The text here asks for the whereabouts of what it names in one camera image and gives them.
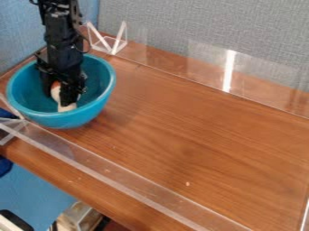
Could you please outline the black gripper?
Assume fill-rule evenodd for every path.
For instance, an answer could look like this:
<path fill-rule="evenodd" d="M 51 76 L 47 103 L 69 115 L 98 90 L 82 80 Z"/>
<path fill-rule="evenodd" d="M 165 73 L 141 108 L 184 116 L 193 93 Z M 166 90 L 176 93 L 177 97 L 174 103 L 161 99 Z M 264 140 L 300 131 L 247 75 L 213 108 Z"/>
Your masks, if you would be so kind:
<path fill-rule="evenodd" d="M 77 103 L 86 92 L 86 78 L 82 72 L 83 40 L 81 35 L 46 35 L 46 52 L 38 51 L 37 69 L 41 72 L 43 92 L 51 96 L 53 88 L 61 82 L 61 106 Z"/>

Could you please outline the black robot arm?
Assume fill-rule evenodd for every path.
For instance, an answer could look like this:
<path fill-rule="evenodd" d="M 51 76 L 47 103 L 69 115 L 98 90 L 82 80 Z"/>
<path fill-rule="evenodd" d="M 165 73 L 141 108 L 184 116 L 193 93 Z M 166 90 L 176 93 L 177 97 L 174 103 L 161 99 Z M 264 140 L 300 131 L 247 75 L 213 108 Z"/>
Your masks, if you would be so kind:
<path fill-rule="evenodd" d="M 53 96 L 53 85 L 61 83 L 61 106 L 70 106 L 79 100 L 86 88 L 86 74 L 82 70 L 83 41 L 79 31 L 82 13 L 79 0 L 30 0 L 39 7 L 45 26 L 46 53 L 37 51 L 37 69 L 41 71 L 43 92 Z"/>

